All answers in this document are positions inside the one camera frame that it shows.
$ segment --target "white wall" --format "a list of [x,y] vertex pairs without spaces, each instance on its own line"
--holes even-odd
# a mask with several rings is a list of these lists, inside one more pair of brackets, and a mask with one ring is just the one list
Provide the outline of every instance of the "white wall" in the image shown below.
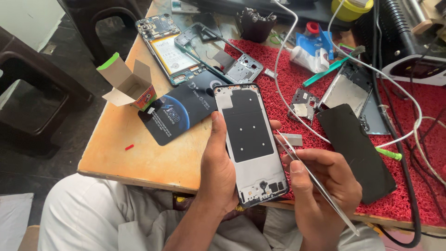
[[63,14],[56,0],[0,0],[0,26],[35,50],[46,45]]

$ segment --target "cardboard box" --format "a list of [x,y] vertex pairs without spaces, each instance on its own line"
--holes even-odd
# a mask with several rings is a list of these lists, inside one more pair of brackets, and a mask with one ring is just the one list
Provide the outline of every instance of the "cardboard box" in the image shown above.
[[114,87],[102,97],[116,106],[132,104],[144,111],[157,99],[150,67],[138,59],[132,72],[116,52],[97,71]]

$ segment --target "fingernail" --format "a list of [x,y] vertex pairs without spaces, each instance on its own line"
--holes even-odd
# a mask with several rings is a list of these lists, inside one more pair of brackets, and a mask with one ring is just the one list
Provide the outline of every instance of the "fingernail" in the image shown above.
[[217,111],[213,112],[211,114],[212,122],[216,121],[218,119],[218,117],[219,117],[219,113]]
[[291,172],[297,173],[304,170],[304,165],[300,161],[293,161],[291,162],[289,168]]

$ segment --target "brown plastic chair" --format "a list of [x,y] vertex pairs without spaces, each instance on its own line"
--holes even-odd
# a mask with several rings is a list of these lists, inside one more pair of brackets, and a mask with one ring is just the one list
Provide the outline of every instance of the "brown plastic chair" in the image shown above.
[[63,93],[60,106],[46,123],[28,133],[0,121],[0,142],[18,152],[39,157],[51,157],[58,146],[50,139],[67,114],[90,105],[93,95],[76,80],[57,68],[45,57],[0,27],[0,94],[16,80],[22,79],[49,96],[55,87]]
[[135,0],[58,0],[74,27],[95,58],[95,65],[102,65],[111,54],[96,34],[96,22],[118,16],[126,27],[135,29],[135,22],[143,19]]

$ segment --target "metal tweezers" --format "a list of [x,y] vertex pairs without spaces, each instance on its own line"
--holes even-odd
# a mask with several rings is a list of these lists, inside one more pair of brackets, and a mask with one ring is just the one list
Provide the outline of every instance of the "metal tweezers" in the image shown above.
[[336,203],[335,200],[331,197],[330,193],[327,191],[325,186],[317,179],[315,175],[311,173],[311,171],[308,169],[308,167],[305,165],[303,161],[300,160],[300,158],[297,156],[296,151],[294,150],[294,147],[286,140],[286,138],[278,131],[276,130],[280,136],[285,140],[286,145],[288,148],[280,142],[280,140],[277,138],[276,135],[274,135],[274,138],[276,141],[285,149],[286,153],[291,157],[292,160],[299,160],[302,162],[305,166],[305,168],[308,171],[308,174],[310,176],[311,182],[318,188],[319,192],[324,196],[324,198],[328,201],[328,203],[333,207],[333,209],[339,214],[339,216],[344,220],[344,222],[347,224],[348,227],[355,233],[355,235],[359,236],[359,231],[356,229],[355,225],[348,219],[347,215],[342,211],[342,209],[339,207],[338,203]]

